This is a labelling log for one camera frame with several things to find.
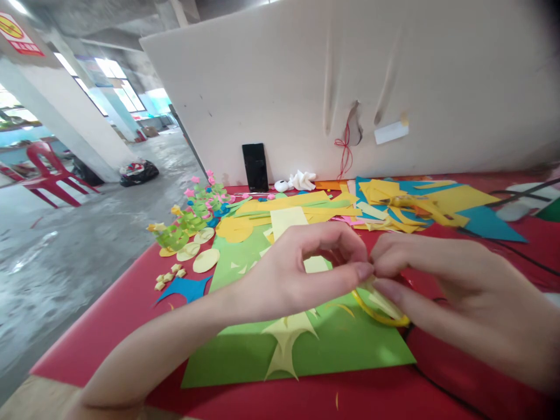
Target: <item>yellow paper circle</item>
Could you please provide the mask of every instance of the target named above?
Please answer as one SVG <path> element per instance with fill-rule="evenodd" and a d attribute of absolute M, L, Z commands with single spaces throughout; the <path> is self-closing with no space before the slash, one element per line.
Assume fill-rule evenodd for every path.
<path fill-rule="evenodd" d="M 211 227 L 206 227 L 196 234 L 193 241 L 199 244 L 208 242 L 214 236 L 214 230 Z"/>
<path fill-rule="evenodd" d="M 193 258 L 200 251 L 200 244 L 189 242 L 177 253 L 177 261 L 187 261 Z"/>
<path fill-rule="evenodd" d="M 216 235 L 225 238 L 229 243 L 243 242 L 252 232 L 252 224 L 244 218 L 222 218 L 216 226 Z"/>
<path fill-rule="evenodd" d="M 194 260 L 192 270 L 197 273 L 208 271 L 218 262 L 219 259 L 220 251 L 210 248 L 209 250 L 201 252 L 197 259 Z"/>
<path fill-rule="evenodd" d="M 177 254 L 177 251 L 169 251 L 167 248 L 161 248 L 159 250 L 160 257 L 171 257 L 175 254 Z"/>

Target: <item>blue paper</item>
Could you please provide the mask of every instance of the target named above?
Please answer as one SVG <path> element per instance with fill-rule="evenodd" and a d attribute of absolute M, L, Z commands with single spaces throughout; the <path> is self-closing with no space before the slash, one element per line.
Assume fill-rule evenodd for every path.
<path fill-rule="evenodd" d="M 509 240 L 514 242 L 528 242 L 511 226 L 496 216 L 490 207 L 480 206 L 458 212 L 461 216 L 471 219 L 465 229 L 485 238 Z"/>
<path fill-rule="evenodd" d="M 173 282 L 163 291 L 159 299 L 154 303 L 156 305 L 160 300 L 165 299 L 169 295 L 178 293 L 187 299 L 187 303 L 192 303 L 197 299 L 204 296 L 204 289 L 206 288 L 206 283 L 210 280 L 212 276 L 206 277 L 204 280 L 189 280 L 181 277 L 175 278 Z"/>

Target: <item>hand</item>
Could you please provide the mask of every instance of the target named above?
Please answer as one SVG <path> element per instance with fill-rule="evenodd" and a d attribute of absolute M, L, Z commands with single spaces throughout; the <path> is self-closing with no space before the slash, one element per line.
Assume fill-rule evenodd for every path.
<path fill-rule="evenodd" d="M 383 234 L 371 256 L 374 287 L 419 328 L 536 389 L 557 385 L 560 310 L 504 258 L 411 234 Z M 407 267 L 436 276 L 451 309 L 390 280 Z"/>
<path fill-rule="evenodd" d="M 292 226 L 228 290 L 232 324 L 273 320 L 349 293 L 373 274 L 363 241 L 346 223 Z M 334 269 L 307 274 L 303 261 L 329 259 Z"/>

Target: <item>yellow paper star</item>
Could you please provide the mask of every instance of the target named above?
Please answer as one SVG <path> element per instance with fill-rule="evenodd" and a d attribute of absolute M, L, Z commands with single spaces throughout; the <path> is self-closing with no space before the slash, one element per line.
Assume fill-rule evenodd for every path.
<path fill-rule="evenodd" d="M 177 216 L 181 216 L 183 214 L 181 212 L 181 208 L 177 204 L 171 207 L 171 213 Z"/>

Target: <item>concrete floor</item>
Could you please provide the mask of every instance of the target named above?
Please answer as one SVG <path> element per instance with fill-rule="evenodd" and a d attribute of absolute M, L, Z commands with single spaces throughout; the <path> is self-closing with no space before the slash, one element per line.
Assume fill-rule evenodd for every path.
<path fill-rule="evenodd" d="M 131 149 L 159 176 L 129 188 L 105 184 L 101 194 L 67 189 L 79 208 L 53 198 L 61 206 L 54 209 L 19 185 L 0 188 L 0 405 L 153 243 L 147 225 L 170 223 L 170 208 L 187 201 L 190 178 L 204 175 L 179 129 Z"/>

